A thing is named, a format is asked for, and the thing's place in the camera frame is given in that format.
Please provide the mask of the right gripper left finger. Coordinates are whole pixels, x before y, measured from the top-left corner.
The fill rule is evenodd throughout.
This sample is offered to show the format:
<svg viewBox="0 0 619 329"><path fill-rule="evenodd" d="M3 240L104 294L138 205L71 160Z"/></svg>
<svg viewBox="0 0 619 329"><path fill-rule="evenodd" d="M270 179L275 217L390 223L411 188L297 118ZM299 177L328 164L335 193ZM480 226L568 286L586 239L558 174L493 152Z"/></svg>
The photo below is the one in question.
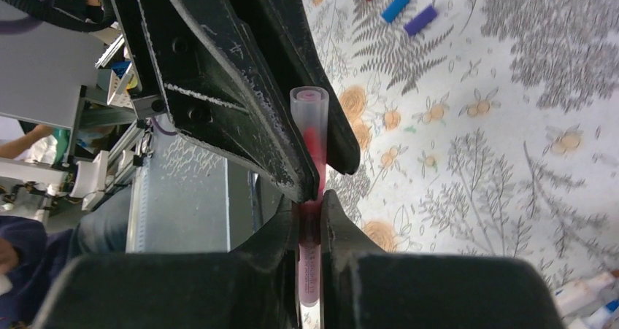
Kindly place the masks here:
<svg viewBox="0 0 619 329"><path fill-rule="evenodd" d="M73 260L34 328L300 328L293 203L230 252Z"/></svg>

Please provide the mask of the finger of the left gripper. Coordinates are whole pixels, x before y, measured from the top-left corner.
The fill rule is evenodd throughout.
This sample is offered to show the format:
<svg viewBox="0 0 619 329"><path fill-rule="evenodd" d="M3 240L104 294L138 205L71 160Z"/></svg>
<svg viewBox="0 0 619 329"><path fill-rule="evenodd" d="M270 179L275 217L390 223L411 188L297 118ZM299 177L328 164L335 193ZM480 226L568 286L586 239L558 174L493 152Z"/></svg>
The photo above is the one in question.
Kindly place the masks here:
<svg viewBox="0 0 619 329"><path fill-rule="evenodd" d="M140 119L167 115L182 138L260 174L289 199L319 176L291 114L315 81L300 0L111 0L131 55Z"/></svg>
<svg viewBox="0 0 619 329"><path fill-rule="evenodd" d="M303 0L229 0L246 23L283 93L312 85L325 89L328 107L327 163L340 174L357 172L361 150L318 57Z"/></svg>

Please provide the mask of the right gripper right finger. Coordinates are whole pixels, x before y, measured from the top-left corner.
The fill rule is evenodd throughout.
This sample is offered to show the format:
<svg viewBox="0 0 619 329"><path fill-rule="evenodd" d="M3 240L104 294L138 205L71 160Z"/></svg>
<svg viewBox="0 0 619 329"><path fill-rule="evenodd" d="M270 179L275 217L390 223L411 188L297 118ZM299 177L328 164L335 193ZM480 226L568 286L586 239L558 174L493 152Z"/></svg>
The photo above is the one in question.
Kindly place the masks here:
<svg viewBox="0 0 619 329"><path fill-rule="evenodd" d="M516 258L389 253L345 214L321 211L323 328L561 328L549 290Z"/></svg>

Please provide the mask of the pink translucent marker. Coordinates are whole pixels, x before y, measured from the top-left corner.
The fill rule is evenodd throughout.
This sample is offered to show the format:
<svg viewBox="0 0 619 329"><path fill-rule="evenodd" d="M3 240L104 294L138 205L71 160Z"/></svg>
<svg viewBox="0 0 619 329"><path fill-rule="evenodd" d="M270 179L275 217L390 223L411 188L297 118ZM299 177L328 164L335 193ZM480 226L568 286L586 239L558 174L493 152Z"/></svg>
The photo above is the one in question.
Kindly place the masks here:
<svg viewBox="0 0 619 329"><path fill-rule="evenodd" d="M318 129L303 130L303 137L319 173L317 198L298 205L299 300L303 306L313 307L320 298L320 213L326 183L326 151L322 133Z"/></svg>

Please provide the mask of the clear pink pen cap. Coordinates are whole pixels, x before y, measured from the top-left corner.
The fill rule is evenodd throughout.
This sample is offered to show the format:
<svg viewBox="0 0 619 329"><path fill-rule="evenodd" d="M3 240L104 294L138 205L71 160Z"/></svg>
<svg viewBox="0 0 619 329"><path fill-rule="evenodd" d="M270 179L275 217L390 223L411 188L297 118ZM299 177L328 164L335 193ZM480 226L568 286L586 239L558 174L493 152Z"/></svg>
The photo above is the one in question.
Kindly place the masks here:
<svg viewBox="0 0 619 329"><path fill-rule="evenodd" d="M325 89L302 86L290 91L291 114L318 172L326 172L329 97Z"/></svg>

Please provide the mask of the light blue pen cap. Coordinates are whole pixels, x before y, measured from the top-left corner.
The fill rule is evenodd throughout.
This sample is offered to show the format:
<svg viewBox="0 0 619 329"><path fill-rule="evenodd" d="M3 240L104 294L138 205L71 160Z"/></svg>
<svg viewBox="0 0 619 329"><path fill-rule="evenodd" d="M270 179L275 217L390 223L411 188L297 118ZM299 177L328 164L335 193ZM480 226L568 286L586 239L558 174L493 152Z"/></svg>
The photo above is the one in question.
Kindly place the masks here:
<svg viewBox="0 0 619 329"><path fill-rule="evenodd" d="M392 23L409 2L410 0L392 0L392 2L382 11L381 17L386 23Z"/></svg>

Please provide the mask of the purple pen cap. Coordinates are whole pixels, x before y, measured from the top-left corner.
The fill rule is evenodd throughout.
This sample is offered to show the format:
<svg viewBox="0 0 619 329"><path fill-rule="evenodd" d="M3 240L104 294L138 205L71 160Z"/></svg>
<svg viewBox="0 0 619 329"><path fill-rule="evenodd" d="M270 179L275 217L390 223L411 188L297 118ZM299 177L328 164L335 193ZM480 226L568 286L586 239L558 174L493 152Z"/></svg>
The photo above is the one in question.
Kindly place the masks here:
<svg viewBox="0 0 619 329"><path fill-rule="evenodd" d="M437 15L438 12L434 6L428 5L404 25L404 30L409 36L414 36L430 24L437 17Z"/></svg>

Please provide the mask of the light blue capped marker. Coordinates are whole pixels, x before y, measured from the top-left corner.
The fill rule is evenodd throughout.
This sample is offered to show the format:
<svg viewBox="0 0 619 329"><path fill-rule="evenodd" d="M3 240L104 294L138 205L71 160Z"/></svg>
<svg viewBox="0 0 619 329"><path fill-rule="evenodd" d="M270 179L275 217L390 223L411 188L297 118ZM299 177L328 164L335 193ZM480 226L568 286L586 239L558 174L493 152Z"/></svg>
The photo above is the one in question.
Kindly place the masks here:
<svg viewBox="0 0 619 329"><path fill-rule="evenodd" d="M555 306L561 317L576 313L599 299L603 290L618 280L618 270L605 271L591 278L576 279L552 291Z"/></svg>

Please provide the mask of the purple capped white marker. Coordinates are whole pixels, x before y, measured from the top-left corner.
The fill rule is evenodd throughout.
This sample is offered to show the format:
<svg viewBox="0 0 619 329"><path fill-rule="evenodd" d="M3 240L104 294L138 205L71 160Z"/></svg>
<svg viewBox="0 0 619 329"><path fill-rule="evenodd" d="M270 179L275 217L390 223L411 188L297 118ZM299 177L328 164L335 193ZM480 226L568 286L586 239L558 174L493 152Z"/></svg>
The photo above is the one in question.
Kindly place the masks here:
<svg viewBox="0 0 619 329"><path fill-rule="evenodd" d="M618 317L618 299L606 303L587 317L578 317L568 324L568 329L602 329Z"/></svg>

